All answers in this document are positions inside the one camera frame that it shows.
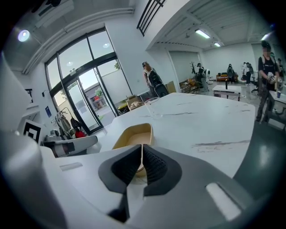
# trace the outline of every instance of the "marble table top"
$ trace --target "marble table top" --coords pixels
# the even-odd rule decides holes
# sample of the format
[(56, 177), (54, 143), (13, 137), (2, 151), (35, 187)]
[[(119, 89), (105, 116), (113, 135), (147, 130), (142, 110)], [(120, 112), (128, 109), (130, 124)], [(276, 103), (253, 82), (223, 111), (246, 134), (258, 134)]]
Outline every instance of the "marble table top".
[(101, 142), (111, 150), (132, 125), (150, 123), (154, 145), (203, 159), (229, 177), (237, 172), (249, 145), (255, 120), (253, 105), (206, 95), (172, 93), (159, 99), (163, 117), (153, 120), (145, 106), (116, 117)]

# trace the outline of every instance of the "tree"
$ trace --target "tree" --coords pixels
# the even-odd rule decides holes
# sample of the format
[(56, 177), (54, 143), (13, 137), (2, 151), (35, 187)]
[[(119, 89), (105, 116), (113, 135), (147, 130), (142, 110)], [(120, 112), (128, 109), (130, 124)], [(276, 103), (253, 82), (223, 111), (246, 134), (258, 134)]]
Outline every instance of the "tree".
[(120, 65), (119, 65), (119, 63), (118, 63), (117, 60), (116, 60), (116, 64), (114, 65), (114, 67), (115, 67), (115, 69), (117, 69), (117, 70), (121, 69), (121, 68), (120, 68)]

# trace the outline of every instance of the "red object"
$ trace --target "red object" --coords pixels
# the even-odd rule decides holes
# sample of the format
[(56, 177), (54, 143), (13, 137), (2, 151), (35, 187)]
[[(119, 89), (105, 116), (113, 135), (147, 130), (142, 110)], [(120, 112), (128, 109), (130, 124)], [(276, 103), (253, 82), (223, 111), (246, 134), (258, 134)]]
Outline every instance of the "red object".
[(76, 138), (83, 138), (86, 137), (82, 131), (76, 131), (75, 133)]

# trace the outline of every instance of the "railing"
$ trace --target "railing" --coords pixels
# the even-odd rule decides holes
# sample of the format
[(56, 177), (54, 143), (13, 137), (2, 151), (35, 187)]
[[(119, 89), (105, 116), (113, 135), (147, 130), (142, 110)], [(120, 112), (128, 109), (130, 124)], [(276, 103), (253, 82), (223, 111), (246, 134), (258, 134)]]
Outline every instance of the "railing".
[(145, 32), (152, 21), (153, 17), (157, 13), (157, 11), (160, 9), (160, 7), (163, 7), (163, 3), (165, 0), (149, 0), (143, 14), (138, 22), (137, 29), (140, 30), (142, 35), (145, 35)]

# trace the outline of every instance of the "hat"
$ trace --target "hat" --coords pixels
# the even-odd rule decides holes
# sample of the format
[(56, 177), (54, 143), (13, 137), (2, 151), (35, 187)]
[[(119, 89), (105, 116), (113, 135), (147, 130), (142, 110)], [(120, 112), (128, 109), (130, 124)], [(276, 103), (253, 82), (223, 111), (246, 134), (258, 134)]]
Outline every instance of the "hat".
[(262, 41), (261, 42), (261, 46), (263, 48), (271, 49), (271, 46), (270, 46), (270, 44), (267, 41)]

